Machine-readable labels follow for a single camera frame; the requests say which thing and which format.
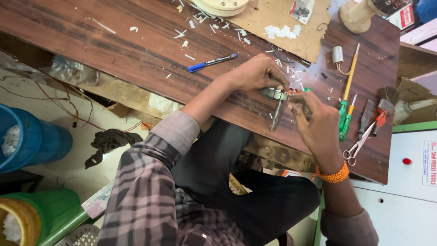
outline wooden workbench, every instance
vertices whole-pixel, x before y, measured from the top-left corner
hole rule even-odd
[[[333,0],[328,10],[332,17],[325,39],[321,41],[317,63],[307,65],[286,52],[280,55],[296,61],[291,66],[303,71],[299,76],[305,87],[311,87],[326,104],[337,107],[336,98],[342,96],[347,77],[334,70],[329,51],[334,46],[342,46],[343,68],[347,68],[357,43],[361,43],[350,91],[351,94],[358,93],[358,98],[348,139],[340,144],[342,149],[349,149],[356,140],[360,114],[367,99],[377,104],[376,91],[383,86],[395,86],[400,31],[375,16],[368,32],[354,35],[339,20],[338,9],[342,3],[343,0]],[[217,76],[271,49],[265,40],[252,34],[247,36],[252,42],[250,45],[239,42],[232,27],[213,33],[209,24],[217,22],[210,19],[196,23],[196,28],[190,29],[185,21],[198,10],[185,4],[182,13],[178,13],[178,5],[171,0],[2,0],[0,30],[183,104]],[[92,18],[116,34],[103,29]],[[132,26],[138,27],[139,31],[131,32]],[[186,29],[185,37],[174,39],[178,35],[175,29]],[[188,49],[181,48],[184,40],[189,41]],[[238,58],[193,74],[187,72],[187,66],[231,53],[238,53]],[[328,78],[323,79],[321,72]],[[265,100],[256,91],[237,91],[214,115],[308,153],[295,121],[291,121],[293,116],[286,108],[283,108],[278,129],[275,132],[268,130],[269,113],[273,113],[274,107],[274,102]],[[366,141],[357,156],[357,164],[350,168],[352,172],[387,183],[391,127],[388,120],[377,138]]]

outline scissor handle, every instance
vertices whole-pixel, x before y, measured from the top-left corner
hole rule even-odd
[[[355,161],[355,157],[350,157],[350,158],[347,160],[347,163],[349,164],[349,166],[355,166],[355,163],[356,163],[356,161]]]
[[[345,150],[345,151],[343,151],[343,158],[346,160],[349,160],[350,158],[353,158],[353,157],[352,157],[352,154],[350,153],[349,150]]]

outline metal ring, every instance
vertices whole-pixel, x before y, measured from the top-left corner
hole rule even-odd
[[[347,160],[347,163],[349,164],[349,166],[355,166],[355,163],[357,163],[357,161],[355,160],[354,157],[351,157],[351,158],[349,158],[349,159]]]
[[[353,157],[350,154],[349,150],[345,150],[345,151],[343,151],[343,158],[345,158],[346,160],[349,160],[350,158],[353,158]]]

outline plaid shirt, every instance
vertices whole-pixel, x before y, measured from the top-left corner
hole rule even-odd
[[[175,189],[171,170],[199,130],[193,118],[175,111],[121,155],[97,245],[243,245],[223,210]]]

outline green screwdriver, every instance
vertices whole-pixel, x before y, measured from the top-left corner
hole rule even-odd
[[[346,90],[344,92],[344,98],[343,98],[343,101],[340,102],[340,107],[338,109],[338,112],[340,114],[340,120],[338,122],[338,130],[339,130],[338,134],[339,134],[340,142],[343,142],[346,139],[346,136],[342,135],[342,133],[345,132],[345,127],[347,127],[346,134],[347,134],[347,131],[349,130],[350,120],[347,122],[347,126],[346,126],[347,96],[349,95],[350,84],[352,83],[352,76],[354,75],[355,65],[357,64],[358,50],[359,49],[360,49],[360,43],[358,43],[357,49],[355,50],[355,55],[354,55],[354,58],[352,59],[352,66],[351,66],[350,72],[349,72],[349,78],[347,79]]]
[[[357,95],[358,95],[358,93],[355,94],[354,100],[352,101],[352,104],[349,106],[349,112],[347,112],[347,115],[344,119],[343,128],[340,129],[340,131],[339,131],[340,142],[343,142],[347,137],[347,132],[349,131],[349,123],[350,123],[350,120],[352,119],[352,111],[354,110],[354,105],[355,105],[355,100],[357,99]]]

